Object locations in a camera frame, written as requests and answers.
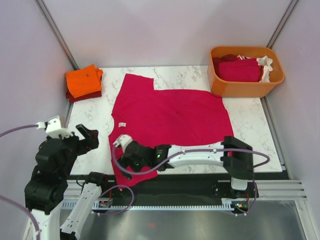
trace orange plastic tub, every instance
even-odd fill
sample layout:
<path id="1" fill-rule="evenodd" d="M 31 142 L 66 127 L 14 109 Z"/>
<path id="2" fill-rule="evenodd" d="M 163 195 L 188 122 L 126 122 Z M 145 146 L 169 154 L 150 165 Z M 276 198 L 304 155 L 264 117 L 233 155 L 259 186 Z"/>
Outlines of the orange plastic tub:
<path id="1" fill-rule="evenodd" d="M 224 81 L 215 73 L 212 58 L 221 58 L 227 54 L 244 55 L 249 58 L 262 58 L 265 55 L 273 60 L 270 72 L 270 82 L 236 82 Z M 282 83 L 285 79 L 284 70 L 274 51 L 267 47 L 260 46 L 217 46 L 211 50 L 210 62 L 208 65 L 208 79 L 213 94 L 222 97 L 243 97 L 243 98 L 262 98 L 266 96 L 275 86 Z"/>

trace white panel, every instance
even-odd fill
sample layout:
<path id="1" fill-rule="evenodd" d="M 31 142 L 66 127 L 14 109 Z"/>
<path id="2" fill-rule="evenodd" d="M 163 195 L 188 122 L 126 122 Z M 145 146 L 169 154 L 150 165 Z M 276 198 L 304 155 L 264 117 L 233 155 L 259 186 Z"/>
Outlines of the white panel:
<path id="1" fill-rule="evenodd" d="M 207 65 L 217 45 L 265 46 L 289 0 L 45 0 L 77 64 Z"/>
<path id="2" fill-rule="evenodd" d="M 0 2 L 0 133 L 64 115 L 63 51 L 33 0 Z M 25 204 L 24 188 L 45 140 L 43 130 L 25 129 L 0 138 L 0 194 Z M 27 217 L 0 202 L 1 239 L 22 239 Z"/>
<path id="3" fill-rule="evenodd" d="M 286 80 L 268 96 L 286 163 L 320 226 L 320 1 L 300 1 L 274 50 Z"/>

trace orange cloth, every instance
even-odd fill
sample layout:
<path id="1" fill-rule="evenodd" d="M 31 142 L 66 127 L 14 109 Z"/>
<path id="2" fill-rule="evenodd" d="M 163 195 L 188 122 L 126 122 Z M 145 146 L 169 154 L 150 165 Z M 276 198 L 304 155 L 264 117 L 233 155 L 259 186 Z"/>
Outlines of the orange cloth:
<path id="1" fill-rule="evenodd" d="M 94 64 L 65 73 L 68 90 L 74 98 L 102 90 L 100 78 L 104 72 Z"/>

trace laundry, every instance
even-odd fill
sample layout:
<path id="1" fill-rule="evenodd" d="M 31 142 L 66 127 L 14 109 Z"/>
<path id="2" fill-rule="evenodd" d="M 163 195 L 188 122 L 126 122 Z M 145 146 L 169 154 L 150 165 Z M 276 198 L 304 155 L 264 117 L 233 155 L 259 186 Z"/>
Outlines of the laundry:
<path id="1" fill-rule="evenodd" d="M 112 117 L 114 127 L 109 143 L 122 134 L 130 135 L 143 146 L 169 144 L 180 146 L 207 145 L 233 136 L 229 115 L 222 98 L 207 91 L 172 89 L 154 90 L 154 80 L 126 74 L 116 98 Z M 118 158 L 121 148 L 115 150 Z M 128 180 L 113 164 L 118 184 L 134 186 L 156 177 L 157 171 L 133 175 Z M 149 170 L 144 167 L 141 172 Z"/>
<path id="2" fill-rule="evenodd" d="M 101 77 L 103 73 L 94 64 L 80 70 L 67 72 L 65 76 L 69 93 L 74 99 L 77 99 L 88 94 L 101 92 Z"/>
<path id="3" fill-rule="evenodd" d="M 93 93 L 89 93 L 87 95 L 80 96 L 80 97 L 77 97 L 77 98 L 74 98 L 74 96 L 71 95 L 69 90 L 67 90 L 66 93 L 65 93 L 65 98 L 69 99 L 70 103 L 75 103 L 75 102 L 78 102 L 78 101 L 81 101 L 81 100 L 86 100 L 86 99 L 99 98 L 101 96 L 102 96 L 102 92 L 101 91 L 96 91 L 96 92 L 93 92 Z"/>
<path id="4" fill-rule="evenodd" d="M 250 58 L 243 55 L 228 54 L 222 58 L 213 57 L 215 73 L 228 82 L 270 82 L 273 60 L 264 57 Z"/>

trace marble table surface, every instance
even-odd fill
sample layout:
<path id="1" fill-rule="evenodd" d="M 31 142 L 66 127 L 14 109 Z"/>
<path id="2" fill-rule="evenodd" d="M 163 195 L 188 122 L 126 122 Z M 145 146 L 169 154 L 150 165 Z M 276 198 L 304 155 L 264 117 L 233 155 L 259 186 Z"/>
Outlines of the marble table surface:
<path id="1" fill-rule="evenodd" d="M 154 89 L 156 90 L 210 91 L 207 66 L 103 68 L 103 72 L 102 97 L 82 100 L 73 104 L 68 128 L 75 131 L 77 135 L 80 135 L 75 129 L 77 124 L 84 124 L 88 129 L 97 129 L 99 131 L 99 147 L 77 158 L 71 171 L 72 175 L 86 175 L 91 171 L 114 174 L 108 135 L 114 127 L 111 113 L 125 74 L 154 78 Z M 251 145 L 255 151 L 265 153 L 271 158 L 268 164 L 257 167 L 254 171 L 256 173 L 281 172 L 280 161 L 260 99 L 224 97 L 223 103 L 229 113 L 234 136 Z M 254 164 L 264 160 L 261 156 L 255 155 L 253 157 Z M 189 165 L 167 169 L 159 173 L 205 174 L 226 173 L 226 171 L 223 167 L 213 165 Z"/>

